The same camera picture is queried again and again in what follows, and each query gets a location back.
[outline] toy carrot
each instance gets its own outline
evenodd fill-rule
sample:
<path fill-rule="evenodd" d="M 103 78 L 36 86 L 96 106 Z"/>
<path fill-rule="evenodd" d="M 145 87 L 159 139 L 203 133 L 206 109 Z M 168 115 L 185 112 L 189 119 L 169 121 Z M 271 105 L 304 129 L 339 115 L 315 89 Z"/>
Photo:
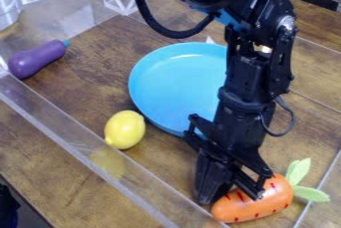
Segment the toy carrot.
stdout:
<path fill-rule="evenodd" d="M 329 195 L 322 191 L 296 185 L 309 168 L 310 158 L 295 160 L 290 164 L 284 176 L 274 174 L 266 180 L 262 199 L 256 201 L 252 201 L 238 188 L 228 191 L 211 207 L 212 218 L 216 221 L 232 223 L 267 216 L 287 208 L 292 196 L 315 202 L 330 201 Z"/>

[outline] purple eggplant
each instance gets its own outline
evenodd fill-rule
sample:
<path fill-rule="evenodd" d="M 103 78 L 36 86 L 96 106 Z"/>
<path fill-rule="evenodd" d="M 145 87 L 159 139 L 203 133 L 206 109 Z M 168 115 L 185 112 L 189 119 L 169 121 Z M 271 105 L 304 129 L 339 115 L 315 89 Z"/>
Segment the purple eggplant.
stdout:
<path fill-rule="evenodd" d="M 48 64 L 60 59 L 69 47 L 69 41 L 53 40 L 30 50 L 16 53 L 8 60 L 12 75 L 24 80 L 33 76 Z"/>

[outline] green leaf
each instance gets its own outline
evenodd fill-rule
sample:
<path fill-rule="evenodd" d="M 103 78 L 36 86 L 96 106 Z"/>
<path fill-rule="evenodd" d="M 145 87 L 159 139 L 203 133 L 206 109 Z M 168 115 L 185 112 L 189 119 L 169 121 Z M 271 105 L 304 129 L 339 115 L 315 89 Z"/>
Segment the green leaf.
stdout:
<path fill-rule="evenodd" d="M 287 180 L 291 186 L 296 185 L 310 169 L 310 158 L 304 158 L 288 166 Z"/>
<path fill-rule="evenodd" d="M 290 175 L 290 173 L 291 173 L 291 171 L 292 171 L 292 168 L 295 167 L 295 164 L 296 164 L 298 162 L 299 162 L 299 160 L 294 160 L 294 161 L 290 163 L 288 167 L 287 167 L 286 174 L 284 174 L 284 177 L 286 177 L 287 180 L 288 180 L 288 175 Z"/>
<path fill-rule="evenodd" d="M 329 202 L 329 195 L 318 189 L 295 185 L 292 187 L 294 196 L 315 202 Z"/>

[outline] black cable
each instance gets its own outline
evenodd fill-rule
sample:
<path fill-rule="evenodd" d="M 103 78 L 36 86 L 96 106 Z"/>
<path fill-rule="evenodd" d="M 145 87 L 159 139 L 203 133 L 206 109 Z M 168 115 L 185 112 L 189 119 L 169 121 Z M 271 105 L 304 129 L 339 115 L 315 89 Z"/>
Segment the black cable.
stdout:
<path fill-rule="evenodd" d="M 272 131 L 270 130 L 270 128 L 266 126 L 266 124 L 264 124 L 264 120 L 263 120 L 262 114 L 259 114 L 259 117 L 260 117 L 260 124 L 262 124 L 262 127 L 263 127 L 263 129 L 266 130 L 267 134 L 270 134 L 271 136 L 283 136 L 283 135 L 286 135 L 286 134 L 290 132 L 290 130 L 292 129 L 292 126 L 294 126 L 294 123 L 295 123 L 295 114 L 294 114 L 291 108 L 288 107 L 288 105 L 284 103 L 282 97 L 276 97 L 274 100 L 275 100 L 275 102 L 280 105 L 280 107 L 290 113 L 290 116 L 291 116 L 290 124 L 288 124 L 288 126 L 287 126 L 287 128 L 286 128 L 286 130 L 284 130 L 283 132 L 272 132 Z"/>
<path fill-rule="evenodd" d="M 147 24 L 157 33 L 160 33 L 161 35 L 172 39 L 184 39 L 198 34 L 203 30 L 203 28 L 207 26 L 207 24 L 214 20 L 214 15 L 208 14 L 192 29 L 188 29 L 185 31 L 172 31 L 167 29 L 163 25 L 160 25 L 160 23 L 156 21 L 151 13 L 151 10 L 148 8 L 145 0 L 135 0 L 135 1 Z"/>

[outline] blue bowl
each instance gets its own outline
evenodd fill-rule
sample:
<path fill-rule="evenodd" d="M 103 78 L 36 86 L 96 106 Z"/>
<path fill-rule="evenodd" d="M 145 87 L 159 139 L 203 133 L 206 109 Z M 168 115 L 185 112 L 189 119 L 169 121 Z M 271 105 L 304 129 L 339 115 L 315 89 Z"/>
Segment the blue bowl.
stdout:
<path fill-rule="evenodd" d="M 189 114 L 212 120 L 224 71 L 226 47 L 215 44 L 173 44 L 140 59 L 129 76 L 129 94 L 157 128 L 181 136 Z"/>

